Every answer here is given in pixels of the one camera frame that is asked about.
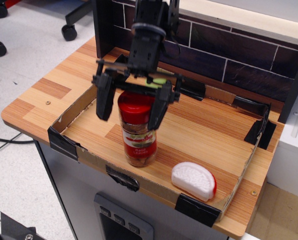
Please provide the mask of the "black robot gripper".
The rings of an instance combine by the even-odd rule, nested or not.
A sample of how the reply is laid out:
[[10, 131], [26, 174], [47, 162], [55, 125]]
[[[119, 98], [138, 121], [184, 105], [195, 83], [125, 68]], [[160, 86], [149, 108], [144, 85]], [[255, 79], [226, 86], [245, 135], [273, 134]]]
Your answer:
[[[136, 23], [132, 26], [133, 39], [129, 57], [126, 63], [98, 60], [96, 75], [93, 83], [97, 86], [96, 114], [104, 121], [108, 121], [112, 108], [115, 91], [122, 90], [155, 97], [151, 107], [148, 129], [157, 130], [167, 111], [168, 105], [180, 98], [182, 77], [171, 73], [157, 71], [161, 46], [166, 32], [155, 25]], [[135, 78], [145, 78], [148, 83], [154, 77], [163, 76], [167, 82], [161, 88], [152, 89], [146, 86], [127, 83], [132, 75]]]

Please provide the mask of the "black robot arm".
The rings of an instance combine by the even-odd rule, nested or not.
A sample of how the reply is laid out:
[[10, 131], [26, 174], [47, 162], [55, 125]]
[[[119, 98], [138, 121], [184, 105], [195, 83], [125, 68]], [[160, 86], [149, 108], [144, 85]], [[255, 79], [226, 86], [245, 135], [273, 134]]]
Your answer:
[[97, 86], [96, 114], [108, 120], [116, 89], [151, 96], [148, 129], [156, 130], [168, 105], [178, 101], [183, 77], [180, 74], [157, 70], [161, 54], [165, 54], [165, 38], [173, 39], [179, 25], [179, 5], [176, 0], [138, 0], [132, 25], [129, 56], [120, 55], [116, 62], [97, 61], [93, 77]]

